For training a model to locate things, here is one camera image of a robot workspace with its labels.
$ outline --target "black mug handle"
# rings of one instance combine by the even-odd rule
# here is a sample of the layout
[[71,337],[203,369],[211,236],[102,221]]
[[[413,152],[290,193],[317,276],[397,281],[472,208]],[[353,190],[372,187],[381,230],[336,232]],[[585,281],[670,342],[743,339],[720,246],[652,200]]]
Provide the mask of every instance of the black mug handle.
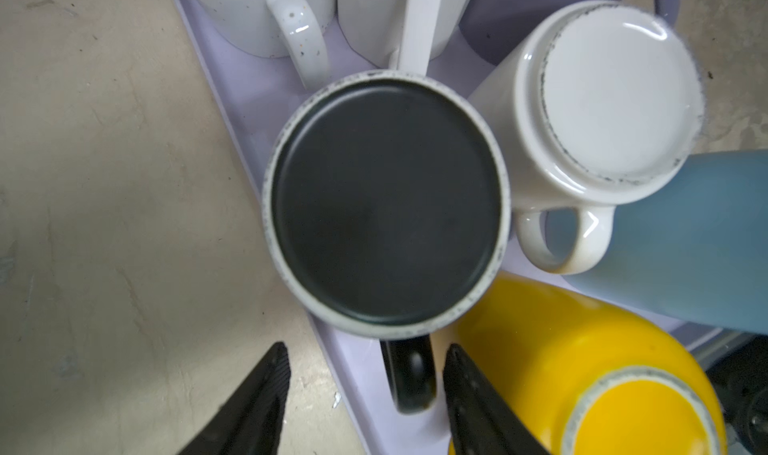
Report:
[[426,409],[435,400],[435,358],[429,335],[407,340],[382,340],[389,391],[400,413]]

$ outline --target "white mug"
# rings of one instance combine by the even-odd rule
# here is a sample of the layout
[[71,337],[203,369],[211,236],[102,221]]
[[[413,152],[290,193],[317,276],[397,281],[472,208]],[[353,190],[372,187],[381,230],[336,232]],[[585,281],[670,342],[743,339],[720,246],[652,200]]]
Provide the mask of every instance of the white mug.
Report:
[[[704,121],[696,64],[660,18],[608,0],[542,22],[469,97],[502,148],[514,230],[542,270],[595,266],[616,205],[643,199],[682,166]],[[578,231],[564,260],[541,215],[571,208]]]
[[[406,6],[418,9],[417,18],[435,18],[436,25],[429,57],[435,58],[446,48],[469,0],[339,0],[339,25],[350,47],[379,67],[406,70],[396,61],[403,39]],[[417,18],[409,20],[414,25]],[[416,38],[408,37],[415,44]]]
[[[419,56],[428,52],[408,52],[404,58],[409,63],[415,60],[426,66]],[[399,102],[380,104],[377,100],[382,98],[372,94],[395,94]],[[358,97],[367,101],[356,105],[354,112],[333,115]],[[446,111],[445,125],[428,116],[436,106]],[[462,137],[474,134],[474,141],[457,143],[452,129]],[[412,140],[423,150],[403,149]],[[381,150],[371,149],[372,141],[381,143]],[[446,147],[457,149],[450,154],[437,150]],[[475,154],[487,151],[487,158],[473,155],[475,150]],[[466,170],[462,161],[468,160],[477,160],[485,170]],[[393,175],[390,169],[395,166]],[[424,168],[421,176],[403,176],[413,167]],[[370,182],[377,174],[384,175],[383,183]],[[439,184],[447,184],[442,192],[449,194],[451,203],[439,201]],[[490,202],[468,202],[483,192]],[[382,358],[397,409],[410,413],[427,407],[436,395],[428,334],[455,321],[482,297],[502,263],[509,236],[512,208],[507,172],[485,120],[456,92],[426,76],[405,70],[353,74],[316,92],[291,116],[266,166],[261,193],[267,247],[293,295],[326,323],[363,337],[382,338]],[[399,208],[411,203],[415,205]],[[428,207],[419,207],[422,203]],[[494,205],[496,222],[478,222],[482,217],[476,214],[460,215],[484,205]],[[430,209],[436,209],[431,216]],[[293,225],[299,231],[305,229],[305,235],[295,236],[298,231],[286,222],[295,217],[306,217]],[[398,224],[408,228],[394,233],[387,228]],[[468,239],[456,242],[468,231],[472,232]],[[472,244],[484,238],[483,232],[490,243],[485,249],[473,249]],[[366,247],[361,253],[352,247],[366,233],[372,238],[358,245]],[[308,253],[297,250],[300,245],[315,247],[312,253],[329,263],[297,256],[300,251]],[[355,260],[342,260],[341,254],[352,254]],[[406,262],[390,266],[387,260]],[[467,263],[476,265],[466,271]],[[335,273],[328,276],[328,268]],[[352,282],[361,274],[370,277],[370,286]],[[445,281],[446,274],[467,277],[432,294],[419,288],[438,287],[436,279]],[[330,290],[329,282],[348,288]],[[407,293],[410,287],[416,287],[415,293]]]
[[257,57],[290,55],[302,83],[317,90],[330,80],[322,33],[336,0],[199,0],[232,45]]

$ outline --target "upside-down mug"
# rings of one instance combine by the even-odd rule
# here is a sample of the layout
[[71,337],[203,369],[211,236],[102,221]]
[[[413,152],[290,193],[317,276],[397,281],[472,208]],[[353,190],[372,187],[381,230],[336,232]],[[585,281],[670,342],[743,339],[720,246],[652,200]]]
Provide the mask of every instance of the upside-down mug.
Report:
[[397,409],[426,408],[427,335],[482,296],[509,235],[504,161],[477,111],[425,76],[341,79],[280,133],[262,213],[293,295],[328,324],[381,339]]
[[[696,64],[664,22],[609,0],[542,22],[469,96],[510,175],[514,230],[542,270],[600,261],[614,210],[656,192],[680,169],[704,119]],[[572,208],[578,236],[552,255],[541,215]]]

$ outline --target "mug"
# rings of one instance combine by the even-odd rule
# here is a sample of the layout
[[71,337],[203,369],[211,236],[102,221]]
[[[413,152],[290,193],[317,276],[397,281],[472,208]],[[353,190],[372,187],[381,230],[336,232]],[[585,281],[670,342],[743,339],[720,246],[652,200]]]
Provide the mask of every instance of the mug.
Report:
[[622,308],[499,272],[432,334],[436,354],[451,343],[552,455],[726,453],[723,414],[696,360]]
[[232,45],[257,57],[290,55],[302,83],[328,83],[330,63],[322,38],[336,0],[198,0]]
[[419,19],[437,17],[432,43],[425,46],[428,58],[440,55],[446,48],[458,19],[468,0],[339,0],[339,26],[350,47],[379,67],[395,68],[401,41],[416,44],[422,41],[416,34],[403,37],[403,17],[406,6],[417,10],[409,24]]
[[[582,0],[470,0],[459,28],[469,46],[498,65],[556,10]],[[680,0],[654,0],[656,14],[673,26]]]
[[[469,102],[502,147],[523,253],[560,274],[598,263],[615,207],[664,186],[704,119],[682,40],[662,19],[609,0],[552,14]],[[577,213],[578,237],[563,259],[544,242],[541,214],[566,207]]]
[[[618,207],[614,236],[573,287],[700,324],[768,334],[768,150],[691,156],[663,189]],[[554,254],[573,216],[550,212]]]
[[398,410],[429,405],[425,335],[482,296],[509,236],[507,172],[477,111],[425,76],[347,76],[285,124],[262,214],[293,295],[330,325],[383,340]]

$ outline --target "black mug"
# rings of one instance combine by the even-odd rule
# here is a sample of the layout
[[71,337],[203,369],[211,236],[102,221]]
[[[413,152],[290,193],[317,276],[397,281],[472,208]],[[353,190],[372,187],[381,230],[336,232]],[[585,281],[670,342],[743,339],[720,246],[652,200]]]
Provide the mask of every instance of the black mug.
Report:
[[283,127],[262,213],[293,294],[323,321],[381,339],[398,410],[426,408],[428,334],[482,296],[509,235],[509,181],[485,120],[425,76],[347,76]]

